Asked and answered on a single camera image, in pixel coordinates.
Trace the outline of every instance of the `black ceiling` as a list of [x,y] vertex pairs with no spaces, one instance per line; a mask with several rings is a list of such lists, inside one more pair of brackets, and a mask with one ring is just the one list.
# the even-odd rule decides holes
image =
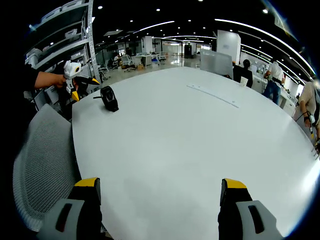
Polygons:
[[[46,3],[41,11],[38,11],[35,15],[33,15],[33,18],[39,19],[52,9],[62,6],[67,2],[69,1],[56,0],[50,3]],[[279,2],[273,3],[273,6],[276,7],[277,11],[280,12],[282,16],[289,16],[289,20],[293,20],[289,21],[290,23],[295,23],[296,19],[294,18],[294,15],[291,15],[290,13],[294,13],[295,8],[304,9],[305,6],[294,6],[293,4],[285,5],[285,2],[286,1],[284,1],[283,4]],[[300,33],[300,28],[296,27],[295,25],[290,26],[293,32],[296,33],[296,38],[300,40],[300,42],[298,42],[295,38],[293,38],[289,34],[286,34],[285,31],[275,26],[274,16],[270,12],[268,14],[264,14],[262,12],[264,8],[266,8],[266,5],[260,0],[203,0],[202,2],[199,2],[198,0],[94,0],[92,13],[92,16],[95,17],[92,26],[93,39],[95,44],[101,43],[102,41],[104,41],[104,44],[106,45],[113,44],[116,40],[119,40],[119,37],[129,35],[129,31],[138,31],[142,28],[168,21],[174,21],[174,23],[168,23],[137,32],[134,34],[134,38],[139,39],[137,38],[137,36],[142,37],[145,36],[146,33],[149,33],[149,36],[163,38],[168,36],[176,36],[177,33],[179,33],[179,35],[194,35],[194,32],[197,36],[214,37],[213,31],[217,33],[217,30],[229,31],[230,29],[232,29],[234,33],[238,33],[240,35],[242,44],[251,46],[268,55],[277,57],[278,59],[283,59],[283,63],[286,66],[293,70],[297,75],[301,74],[300,77],[302,79],[309,81],[308,75],[305,74],[304,71],[301,70],[301,67],[292,59],[290,59],[289,56],[284,54],[276,47],[266,42],[261,42],[260,39],[258,39],[264,39],[284,50],[301,66],[303,66],[303,68],[307,70],[311,76],[313,76],[312,72],[301,59],[299,59],[292,51],[290,51],[287,47],[285,47],[272,37],[269,37],[264,33],[251,29],[249,27],[233,23],[215,21],[215,19],[231,20],[262,29],[283,40],[291,47],[293,47],[297,52],[301,52],[301,55],[311,63],[309,54],[307,54],[304,48],[304,45],[307,44],[302,44],[306,43],[306,38],[303,38],[305,37],[305,35],[297,34]],[[123,31],[111,37],[104,36],[106,32],[115,31],[116,29]],[[243,34],[239,31],[254,35],[258,38]],[[128,39],[133,40],[132,33],[130,36],[124,38],[123,40],[120,40],[119,42]],[[216,40],[211,41],[208,38],[202,38],[199,40],[204,41],[205,44],[216,44]],[[253,49],[246,47],[244,47],[244,49],[251,53],[258,54],[258,52]],[[313,58],[312,60],[313,65],[317,66],[317,59]]]

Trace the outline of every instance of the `oval table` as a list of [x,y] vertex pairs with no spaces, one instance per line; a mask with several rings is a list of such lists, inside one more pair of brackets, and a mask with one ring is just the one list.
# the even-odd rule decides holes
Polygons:
[[280,107],[188,67],[111,87],[119,110],[107,111],[94,92],[73,105],[72,130],[82,178],[100,178],[102,223],[114,239],[218,239],[223,178],[243,182],[283,236],[294,229],[320,165]]

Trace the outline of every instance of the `white cup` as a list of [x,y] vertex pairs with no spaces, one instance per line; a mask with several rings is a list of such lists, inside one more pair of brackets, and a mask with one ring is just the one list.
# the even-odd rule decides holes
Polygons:
[[245,86],[247,86],[247,82],[248,82],[248,78],[245,78],[245,77],[241,77],[241,80],[240,80],[240,85],[242,86],[242,87],[245,87]]

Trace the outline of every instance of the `mesh chair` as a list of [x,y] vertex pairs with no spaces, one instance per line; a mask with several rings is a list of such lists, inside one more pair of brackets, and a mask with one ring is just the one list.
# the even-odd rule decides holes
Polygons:
[[129,55],[122,56],[122,66],[127,66],[125,71],[136,70],[134,67],[130,67],[132,65],[134,65],[134,61],[132,61]]
[[101,78],[102,77],[105,79],[110,78],[110,76],[108,76],[108,73],[109,73],[108,63],[109,63],[109,59],[105,61],[104,66],[98,66],[98,72]]
[[166,60],[166,52],[165,51],[161,51],[159,54],[159,60]]
[[201,49],[200,69],[221,76],[229,75],[234,79],[231,56],[220,52]]
[[26,227],[39,232],[45,214],[80,179],[71,123],[45,104],[30,122],[13,166],[14,201]]

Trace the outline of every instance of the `tiled floor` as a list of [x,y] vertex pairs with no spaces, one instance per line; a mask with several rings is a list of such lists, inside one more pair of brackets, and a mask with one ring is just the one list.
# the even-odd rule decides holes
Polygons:
[[160,65],[153,67],[152,65],[147,66],[143,70],[131,70],[124,71],[123,69],[119,71],[118,69],[110,69],[106,76],[110,76],[107,80],[104,80],[102,87],[109,86],[111,84],[120,82],[124,79],[128,79],[141,74],[146,74],[162,69],[178,68],[178,67],[191,67],[198,68],[200,61],[197,58],[181,58],[180,56],[170,56],[167,60],[163,61]]

